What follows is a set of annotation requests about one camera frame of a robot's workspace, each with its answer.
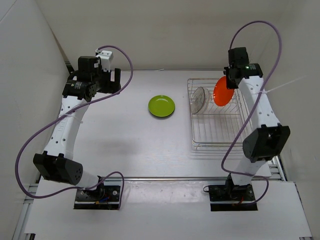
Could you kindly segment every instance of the dish rack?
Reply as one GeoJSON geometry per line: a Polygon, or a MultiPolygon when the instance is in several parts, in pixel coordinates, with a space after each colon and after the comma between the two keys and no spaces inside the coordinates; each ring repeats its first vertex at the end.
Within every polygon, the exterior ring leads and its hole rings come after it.
{"type": "MultiPolygon", "coordinates": [[[[187,81],[194,150],[227,149],[249,115],[245,99],[239,89],[234,90],[233,97],[227,105],[215,104],[213,91],[218,80],[219,78],[190,78],[187,81]],[[209,90],[209,105],[202,114],[191,114],[192,95],[199,87],[209,90]]],[[[249,122],[234,145],[234,150],[242,149],[242,142],[251,133],[251,129],[252,124],[249,122]]]]}

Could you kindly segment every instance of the orange plate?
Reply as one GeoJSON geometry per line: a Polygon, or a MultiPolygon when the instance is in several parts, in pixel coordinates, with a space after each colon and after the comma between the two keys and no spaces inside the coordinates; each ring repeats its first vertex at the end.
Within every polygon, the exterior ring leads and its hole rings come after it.
{"type": "Polygon", "coordinates": [[[223,76],[214,86],[213,100],[219,107],[223,107],[230,102],[234,92],[234,89],[227,89],[227,78],[223,76]]]}

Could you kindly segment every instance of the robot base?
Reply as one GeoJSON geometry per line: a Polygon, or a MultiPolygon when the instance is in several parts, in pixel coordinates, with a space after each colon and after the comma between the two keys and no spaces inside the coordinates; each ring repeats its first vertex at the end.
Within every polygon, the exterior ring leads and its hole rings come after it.
{"type": "Polygon", "coordinates": [[[88,195],[83,190],[78,189],[75,194],[73,209],[87,210],[117,210],[119,208],[119,198],[121,187],[119,185],[103,185],[101,189],[104,194],[99,198],[88,195]]]}
{"type": "Polygon", "coordinates": [[[258,210],[257,204],[246,204],[247,201],[256,200],[252,185],[246,186],[246,190],[242,194],[234,196],[229,194],[226,185],[209,185],[208,188],[211,212],[258,210]]]}

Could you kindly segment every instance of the wall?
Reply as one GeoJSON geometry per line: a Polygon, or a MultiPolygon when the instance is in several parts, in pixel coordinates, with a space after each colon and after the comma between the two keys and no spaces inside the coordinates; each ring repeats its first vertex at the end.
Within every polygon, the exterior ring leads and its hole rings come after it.
{"type": "MultiPolygon", "coordinates": [[[[58,114],[68,75],[51,30],[34,0],[0,1],[0,239],[11,240],[25,195],[15,178],[23,143],[58,114]]],[[[49,132],[31,142],[19,172],[28,187],[32,164],[49,132]]]]}
{"type": "MultiPolygon", "coordinates": [[[[228,62],[227,49],[237,29],[249,21],[276,22],[290,0],[36,0],[76,69],[81,55],[117,45],[135,69],[212,69],[228,62]]],[[[258,59],[269,39],[265,26],[239,35],[258,59]]],[[[113,65],[128,69],[117,52],[113,65]]]]}
{"type": "MultiPolygon", "coordinates": [[[[293,0],[288,6],[277,24],[283,40],[282,56],[267,85],[271,89],[306,76],[268,96],[277,117],[291,129],[281,156],[288,179],[296,182],[315,239],[320,239],[319,8],[318,0],[293,0]]],[[[277,50],[273,35],[259,60],[265,73],[274,64],[277,50]]]]}

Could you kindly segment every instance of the rack wire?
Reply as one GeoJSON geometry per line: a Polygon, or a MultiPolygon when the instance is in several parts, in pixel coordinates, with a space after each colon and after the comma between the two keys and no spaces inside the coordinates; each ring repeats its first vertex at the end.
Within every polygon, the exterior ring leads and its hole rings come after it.
{"type": "MultiPolygon", "coordinates": [[[[213,91],[218,80],[219,78],[190,78],[187,81],[194,150],[228,148],[249,115],[245,99],[239,89],[234,90],[233,97],[227,105],[217,106],[214,103],[213,91]],[[210,102],[202,114],[191,114],[192,95],[199,87],[209,90],[210,102]]],[[[235,149],[242,148],[242,142],[251,133],[251,129],[250,122],[236,142],[235,149]]]]}

